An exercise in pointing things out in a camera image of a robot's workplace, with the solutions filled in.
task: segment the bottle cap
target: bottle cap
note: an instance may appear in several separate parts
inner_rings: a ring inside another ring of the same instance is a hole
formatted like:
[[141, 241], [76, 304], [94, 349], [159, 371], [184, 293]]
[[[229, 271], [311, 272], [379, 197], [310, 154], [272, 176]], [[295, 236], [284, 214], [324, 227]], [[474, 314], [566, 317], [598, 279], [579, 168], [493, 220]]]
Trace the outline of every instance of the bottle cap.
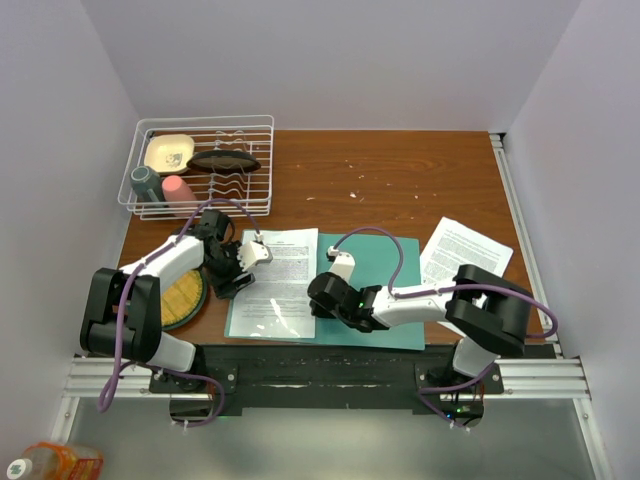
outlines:
[[14, 460], [7, 468], [7, 478], [15, 480], [16, 478], [27, 478], [33, 469], [33, 462], [28, 458], [19, 458]]

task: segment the gray cup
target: gray cup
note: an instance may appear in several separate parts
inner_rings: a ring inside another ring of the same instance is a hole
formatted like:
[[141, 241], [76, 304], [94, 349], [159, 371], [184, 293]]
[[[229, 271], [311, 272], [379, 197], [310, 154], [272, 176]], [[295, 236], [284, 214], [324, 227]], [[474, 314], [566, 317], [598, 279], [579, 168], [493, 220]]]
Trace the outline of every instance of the gray cup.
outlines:
[[162, 179], [153, 168], [136, 167], [131, 172], [131, 188], [143, 202], [164, 203]]

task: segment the dish rack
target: dish rack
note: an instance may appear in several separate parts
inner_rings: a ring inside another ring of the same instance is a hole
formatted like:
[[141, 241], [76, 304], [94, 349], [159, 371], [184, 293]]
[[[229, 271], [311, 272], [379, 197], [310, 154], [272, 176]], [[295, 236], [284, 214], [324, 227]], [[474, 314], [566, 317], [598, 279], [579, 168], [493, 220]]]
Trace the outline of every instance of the dish rack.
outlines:
[[[255, 216], [269, 215], [273, 194], [273, 124], [270, 115], [140, 120], [122, 176], [118, 203], [142, 220], [184, 218], [202, 202], [212, 198], [235, 200]], [[188, 170], [180, 176], [193, 190], [196, 201], [172, 202], [169, 205], [139, 200], [131, 187], [131, 172], [144, 164], [147, 146], [154, 136], [178, 133], [193, 138], [195, 152], [240, 149], [250, 153], [260, 162], [260, 169], [252, 173], [231, 174], [203, 174]], [[216, 208], [231, 217], [244, 215], [231, 205], [216, 204], [208, 208]]]

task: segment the document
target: document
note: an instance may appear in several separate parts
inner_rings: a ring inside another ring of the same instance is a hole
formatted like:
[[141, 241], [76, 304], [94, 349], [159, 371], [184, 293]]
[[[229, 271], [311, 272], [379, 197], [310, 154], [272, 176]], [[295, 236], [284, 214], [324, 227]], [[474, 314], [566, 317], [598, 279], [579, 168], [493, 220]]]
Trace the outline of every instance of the document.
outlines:
[[[461, 223], [442, 217], [427, 246], [420, 255], [422, 284], [433, 285], [451, 280], [458, 267], [464, 264], [477, 265], [494, 275], [502, 276], [507, 269], [513, 249], [491, 240], [465, 227]], [[435, 297], [434, 301], [443, 311], [452, 294]], [[464, 334], [450, 322], [441, 325], [459, 335]]]
[[[253, 270], [256, 282], [231, 303], [229, 337], [314, 338], [307, 287], [316, 276], [318, 229], [262, 231], [273, 260]], [[245, 230], [249, 241], [254, 230]]]

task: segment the brown wooden tabletop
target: brown wooden tabletop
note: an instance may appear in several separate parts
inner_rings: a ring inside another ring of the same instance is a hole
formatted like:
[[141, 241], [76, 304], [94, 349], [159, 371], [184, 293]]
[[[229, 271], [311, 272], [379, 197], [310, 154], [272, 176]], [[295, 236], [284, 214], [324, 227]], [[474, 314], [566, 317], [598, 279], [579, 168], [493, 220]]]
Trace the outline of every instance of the brown wooden tabletop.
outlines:
[[[346, 233], [377, 225], [418, 238], [422, 249], [444, 216], [513, 248], [505, 278], [530, 289], [486, 132], [279, 131], [273, 166], [271, 214], [258, 217], [265, 230], [317, 227], [323, 233]], [[239, 232], [251, 228], [245, 218], [234, 221]], [[133, 216], [120, 265], [148, 254], [182, 224]], [[210, 292], [197, 316], [170, 333], [200, 344], [273, 344], [225, 338], [228, 305]], [[541, 331], [532, 314], [529, 332]], [[425, 326], [425, 337], [427, 343], [459, 338], [437, 324]]]

